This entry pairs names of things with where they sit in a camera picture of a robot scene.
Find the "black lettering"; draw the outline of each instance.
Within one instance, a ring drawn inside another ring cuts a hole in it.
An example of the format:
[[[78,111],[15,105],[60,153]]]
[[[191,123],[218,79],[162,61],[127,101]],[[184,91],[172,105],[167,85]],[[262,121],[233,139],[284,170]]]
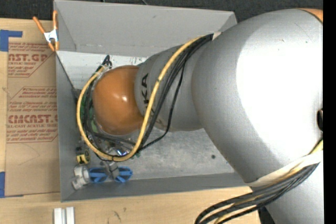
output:
[[[147,88],[147,77],[148,77],[148,73],[142,78],[142,82],[141,82],[141,85],[144,86],[145,88]]]

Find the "white plastic part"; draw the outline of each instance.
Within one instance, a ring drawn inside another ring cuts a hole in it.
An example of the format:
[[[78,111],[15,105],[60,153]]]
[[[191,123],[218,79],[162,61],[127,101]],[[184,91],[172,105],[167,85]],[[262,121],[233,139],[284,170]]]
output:
[[[90,182],[89,171],[85,165],[77,165],[73,169],[76,179],[72,181],[74,189],[79,189]]]
[[[55,208],[54,224],[75,224],[75,208]]]

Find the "yellow cable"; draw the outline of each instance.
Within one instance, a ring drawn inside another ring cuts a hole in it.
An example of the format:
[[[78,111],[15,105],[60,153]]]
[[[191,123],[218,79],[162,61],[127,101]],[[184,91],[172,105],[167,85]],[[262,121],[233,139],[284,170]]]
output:
[[[93,150],[93,152],[95,152],[97,155],[99,155],[100,157],[103,157],[107,160],[110,160],[110,161],[115,161],[115,162],[123,162],[123,161],[126,161],[128,160],[129,158],[131,158],[138,150],[140,144],[141,144],[141,141],[143,139],[143,136],[145,134],[145,131],[146,131],[146,127],[147,127],[147,123],[148,123],[148,120],[150,118],[150,115],[151,115],[151,110],[152,110],[152,107],[153,107],[153,104],[154,104],[154,100],[155,100],[155,96],[156,96],[156,93],[159,89],[159,86],[160,86],[160,83],[163,79],[163,77],[165,76],[165,74],[167,73],[168,71],[168,68],[173,64],[174,60],[187,48],[189,47],[193,42],[195,42],[196,40],[200,39],[202,37],[198,37],[198,38],[194,38],[190,41],[188,41],[187,43],[185,43],[184,45],[182,45],[174,54],[173,56],[168,60],[168,62],[166,63],[166,65],[164,66],[164,68],[162,69],[155,85],[154,85],[154,88],[153,88],[153,91],[152,91],[152,94],[151,94],[151,97],[149,99],[149,103],[148,103],[148,106],[147,106],[147,110],[146,110],[146,113],[145,113],[145,116],[144,116],[144,119],[143,119],[143,122],[142,122],[142,126],[141,126],[141,129],[140,129],[140,134],[139,134],[139,137],[138,137],[138,140],[134,146],[134,148],[131,150],[131,152],[125,156],[111,156],[109,154],[106,154],[102,151],[100,151],[99,149],[97,149],[90,141],[89,139],[87,138],[84,130],[83,130],[83,126],[82,126],[82,123],[81,123],[81,119],[80,119],[80,106],[81,106],[81,100],[83,98],[83,95],[86,91],[86,89],[88,88],[88,86],[91,84],[91,82],[93,80],[96,79],[96,77],[103,71],[104,67],[100,68],[89,80],[88,82],[85,84],[85,86],[83,87],[82,91],[80,92],[80,95],[79,95],[79,98],[78,98],[78,102],[77,102],[77,111],[76,111],[76,119],[77,119],[77,124],[78,124],[78,127],[79,127],[79,132],[81,134],[81,136],[83,137],[85,143],[89,146],[90,149]]]

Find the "wooden table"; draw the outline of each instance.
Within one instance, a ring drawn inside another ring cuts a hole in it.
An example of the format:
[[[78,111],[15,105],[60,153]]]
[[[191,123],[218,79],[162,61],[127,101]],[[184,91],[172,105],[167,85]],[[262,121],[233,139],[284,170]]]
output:
[[[7,30],[22,29],[27,20],[0,19],[2,29],[4,22],[10,25]],[[5,170],[7,58],[8,53],[0,51],[0,172]],[[75,207],[77,224],[193,223],[210,205],[247,192],[248,187],[238,187],[67,203],[60,202],[60,193],[6,197],[0,199],[0,223],[52,223],[53,209],[69,206]],[[253,212],[230,222],[235,223],[260,224],[260,220],[258,213]]]

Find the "blue tape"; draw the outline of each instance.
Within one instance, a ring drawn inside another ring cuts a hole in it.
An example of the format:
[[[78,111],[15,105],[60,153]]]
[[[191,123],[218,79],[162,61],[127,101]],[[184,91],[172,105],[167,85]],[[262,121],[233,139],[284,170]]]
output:
[[[8,51],[9,37],[22,37],[22,31],[0,30],[0,51]]]
[[[0,198],[5,198],[5,172],[0,172]]]

